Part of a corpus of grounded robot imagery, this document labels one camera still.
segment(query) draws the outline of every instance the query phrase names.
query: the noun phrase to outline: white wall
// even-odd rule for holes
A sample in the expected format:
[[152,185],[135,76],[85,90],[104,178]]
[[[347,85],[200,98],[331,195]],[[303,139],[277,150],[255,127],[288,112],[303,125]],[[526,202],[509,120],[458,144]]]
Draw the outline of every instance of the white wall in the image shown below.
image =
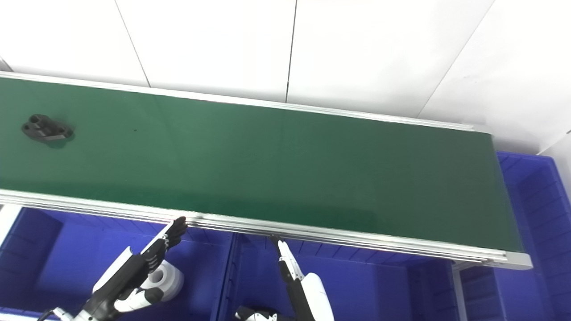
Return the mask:
[[117,0],[152,87],[284,102],[295,0]]
[[571,199],[571,134],[565,135],[541,155],[553,157],[565,190]]
[[571,129],[571,2],[496,0],[420,118],[487,125],[531,154]]
[[0,13],[16,72],[147,85],[114,0],[1,0]]
[[288,102],[416,117],[492,0],[298,0]]

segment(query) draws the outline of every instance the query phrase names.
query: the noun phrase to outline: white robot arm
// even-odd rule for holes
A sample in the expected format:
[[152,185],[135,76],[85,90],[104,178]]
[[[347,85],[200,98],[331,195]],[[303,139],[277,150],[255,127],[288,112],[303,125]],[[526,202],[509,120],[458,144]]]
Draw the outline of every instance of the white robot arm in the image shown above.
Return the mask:
[[280,255],[278,265],[295,318],[247,307],[239,307],[236,318],[241,321],[334,321],[331,304],[319,276],[314,273],[303,275],[287,243],[276,236],[271,236],[271,240]]
[[165,253],[180,243],[186,229],[186,218],[181,216],[159,232],[140,254],[126,248],[93,286],[91,297],[77,316],[55,308],[46,311],[38,321],[50,314],[61,321],[114,321],[122,313],[159,302],[164,295],[161,289],[142,289],[141,285],[160,266]]

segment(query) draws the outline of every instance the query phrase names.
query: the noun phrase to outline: black plastic part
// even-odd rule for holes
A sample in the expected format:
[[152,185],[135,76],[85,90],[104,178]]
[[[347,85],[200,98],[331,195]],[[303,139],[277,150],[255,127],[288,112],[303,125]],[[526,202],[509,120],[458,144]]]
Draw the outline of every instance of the black plastic part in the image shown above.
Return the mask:
[[315,321],[307,298],[305,297],[305,292],[303,291],[303,286],[301,286],[300,280],[294,280],[286,285],[287,294],[289,296],[289,301],[293,307],[295,313],[295,318],[298,321]]
[[70,126],[41,114],[30,116],[28,122],[22,125],[22,131],[31,139],[39,142],[66,139],[73,134]]
[[99,321],[115,320],[120,315],[113,305],[115,301],[126,299],[147,276],[147,261],[141,255],[132,255],[109,281],[92,294],[83,310]]
[[274,310],[272,308],[266,308],[266,307],[248,308],[245,306],[240,306],[236,310],[236,318],[240,321],[252,321],[252,320],[254,320],[254,318],[252,318],[252,316],[256,313],[261,315],[262,317],[264,317],[265,320],[270,320],[270,317],[277,315],[278,321],[296,321],[296,319],[294,319],[294,318],[290,318],[288,316],[279,314],[279,312],[277,312],[276,310]]
[[277,235],[270,235],[270,241],[272,242],[272,244],[276,247],[276,250],[278,251],[278,254],[281,255],[280,253],[280,248],[278,246],[278,242],[279,241],[283,241],[281,237],[277,236]]
[[181,237],[186,233],[186,229],[188,226],[186,225],[186,217],[181,216],[178,219],[174,220],[172,226],[167,230],[167,250],[181,241]]
[[147,300],[147,302],[149,302],[151,304],[155,304],[155,303],[159,302],[163,298],[163,295],[164,295],[163,290],[161,290],[157,287],[149,288],[149,289],[145,290],[145,292],[144,292],[145,300]]
[[53,313],[54,313],[54,310],[47,310],[44,313],[42,313],[42,315],[36,321],[44,321],[47,318],[49,318],[50,315],[52,315]]
[[293,282],[293,276],[289,273],[289,268],[287,267],[287,263],[285,261],[279,261],[278,266],[280,267],[280,275],[284,282],[289,283]]
[[164,239],[158,239],[153,243],[142,256],[148,263],[148,273],[153,273],[161,263],[163,263],[164,255],[167,252],[167,246]]

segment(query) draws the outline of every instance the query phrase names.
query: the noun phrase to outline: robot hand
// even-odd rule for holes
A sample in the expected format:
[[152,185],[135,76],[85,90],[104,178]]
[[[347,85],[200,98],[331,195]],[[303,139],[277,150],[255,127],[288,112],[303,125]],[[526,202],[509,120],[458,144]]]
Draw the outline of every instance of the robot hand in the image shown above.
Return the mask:
[[280,256],[278,265],[295,319],[267,309],[253,310],[245,307],[238,308],[236,318],[241,321],[333,321],[331,304],[319,276],[314,273],[303,275],[287,243],[274,235],[270,239]]
[[54,313],[62,321],[114,321],[122,313],[159,302],[159,288],[141,289],[141,285],[163,262],[165,253],[181,241],[186,232],[186,218],[169,223],[147,244],[140,254],[126,248],[93,286],[93,294],[74,318],[61,308],[46,311],[38,321]]

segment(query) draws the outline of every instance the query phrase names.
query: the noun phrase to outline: blue plastic bin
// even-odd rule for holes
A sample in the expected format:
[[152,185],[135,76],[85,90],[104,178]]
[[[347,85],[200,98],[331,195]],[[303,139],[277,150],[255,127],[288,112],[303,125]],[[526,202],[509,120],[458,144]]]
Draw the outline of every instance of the blue plastic bin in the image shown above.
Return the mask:
[[498,153],[534,269],[461,272],[470,321],[571,320],[571,207],[553,159]]
[[[24,209],[0,247],[0,312],[39,316],[60,306],[76,314],[95,282],[127,247],[142,248],[164,226]],[[189,228],[166,259],[184,273],[180,294],[128,320],[214,321],[232,234]]]
[[[447,260],[287,240],[304,273],[318,274],[335,320],[457,320]],[[219,321],[240,305],[271,307],[293,316],[268,238],[237,235],[228,265]]]

